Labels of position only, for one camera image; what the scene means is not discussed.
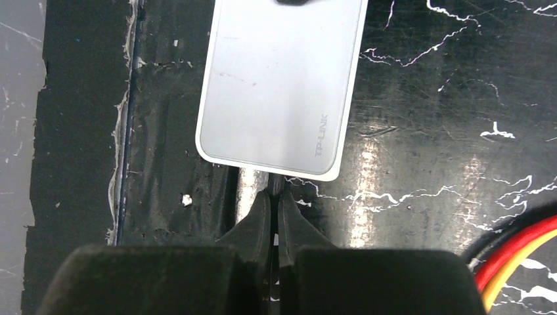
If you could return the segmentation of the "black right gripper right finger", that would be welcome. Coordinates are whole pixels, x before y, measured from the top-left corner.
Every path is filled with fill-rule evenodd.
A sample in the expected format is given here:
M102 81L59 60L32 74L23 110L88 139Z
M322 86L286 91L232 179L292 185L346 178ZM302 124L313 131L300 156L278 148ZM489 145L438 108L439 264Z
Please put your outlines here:
M343 249L301 214L277 208L282 314L484 314L464 261L440 250Z

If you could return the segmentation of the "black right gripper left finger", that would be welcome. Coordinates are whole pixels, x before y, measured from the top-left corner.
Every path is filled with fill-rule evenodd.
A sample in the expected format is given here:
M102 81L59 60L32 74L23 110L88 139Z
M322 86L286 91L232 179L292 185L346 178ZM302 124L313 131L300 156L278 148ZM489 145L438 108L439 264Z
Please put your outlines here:
M55 274L39 314L263 314L271 198L214 243L85 246Z

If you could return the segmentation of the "white network switch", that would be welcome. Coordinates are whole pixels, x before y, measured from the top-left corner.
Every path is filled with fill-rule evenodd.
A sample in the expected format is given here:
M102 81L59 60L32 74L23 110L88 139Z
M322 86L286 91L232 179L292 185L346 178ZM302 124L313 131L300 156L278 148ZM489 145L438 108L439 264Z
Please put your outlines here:
M196 149L212 163L338 177L366 1L217 1Z

